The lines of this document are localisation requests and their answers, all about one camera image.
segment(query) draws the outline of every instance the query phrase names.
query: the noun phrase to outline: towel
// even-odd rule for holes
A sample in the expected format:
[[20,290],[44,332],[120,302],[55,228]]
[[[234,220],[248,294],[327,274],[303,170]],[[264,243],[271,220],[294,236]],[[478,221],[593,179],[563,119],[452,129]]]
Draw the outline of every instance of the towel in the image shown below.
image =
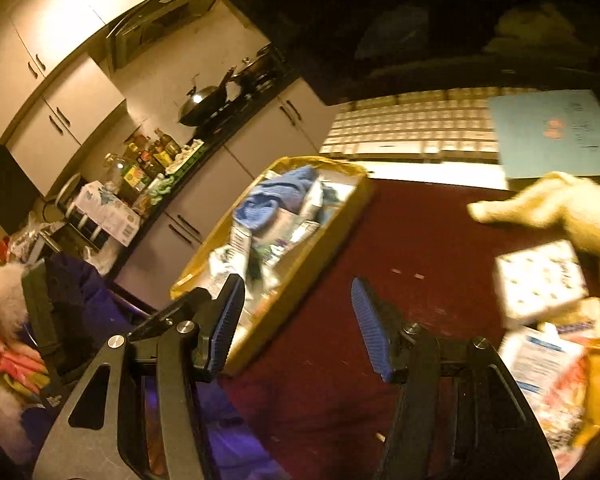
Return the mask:
[[0,339],[0,375],[7,384],[25,396],[39,394],[48,384],[48,376],[40,354],[23,343],[6,344]]
[[312,166],[303,166],[264,180],[234,210],[234,219],[255,232],[266,226],[280,207],[298,213],[316,178]]

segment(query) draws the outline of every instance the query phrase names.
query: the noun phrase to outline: black metal bracket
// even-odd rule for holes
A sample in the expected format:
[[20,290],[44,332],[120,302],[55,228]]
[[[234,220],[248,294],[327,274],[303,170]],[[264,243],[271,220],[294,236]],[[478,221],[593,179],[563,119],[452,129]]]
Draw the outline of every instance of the black metal bracket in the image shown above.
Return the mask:
[[195,289],[100,349],[38,457],[34,480],[155,480],[145,442],[142,377],[155,376],[169,480],[217,480],[196,382],[222,369],[244,305],[232,274],[216,300]]
[[374,369],[400,387],[376,480],[427,477],[441,378],[451,378],[455,405],[449,468],[436,480],[558,480],[535,415],[485,338],[436,338],[404,322],[363,278],[354,280],[352,302]]

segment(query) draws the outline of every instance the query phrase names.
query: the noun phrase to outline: white fur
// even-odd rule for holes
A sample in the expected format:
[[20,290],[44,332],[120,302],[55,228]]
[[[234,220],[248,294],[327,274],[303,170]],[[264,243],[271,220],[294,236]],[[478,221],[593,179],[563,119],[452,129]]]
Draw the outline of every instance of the white fur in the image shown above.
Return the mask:
[[0,445],[17,464],[30,461],[33,453],[33,446],[20,425],[21,414],[18,399],[0,385]]
[[27,320],[27,304],[22,290],[25,266],[8,263],[0,267],[0,334],[14,338]]

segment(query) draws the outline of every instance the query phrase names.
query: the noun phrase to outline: white box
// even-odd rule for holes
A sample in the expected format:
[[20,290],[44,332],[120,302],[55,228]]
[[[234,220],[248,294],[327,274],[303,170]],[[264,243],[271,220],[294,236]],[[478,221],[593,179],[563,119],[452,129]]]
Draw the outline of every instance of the white box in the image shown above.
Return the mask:
[[82,186],[74,203],[125,247],[140,228],[138,214],[97,180]]
[[495,281],[509,329],[560,312],[589,295],[567,240],[498,256]]

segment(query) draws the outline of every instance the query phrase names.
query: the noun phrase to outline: tissue box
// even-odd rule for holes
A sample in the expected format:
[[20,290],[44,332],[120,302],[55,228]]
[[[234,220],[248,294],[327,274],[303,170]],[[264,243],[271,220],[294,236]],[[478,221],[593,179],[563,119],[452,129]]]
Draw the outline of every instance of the tissue box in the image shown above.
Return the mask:
[[498,256],[495,280],[506,328],[535,322],[589,295],[567,240]]

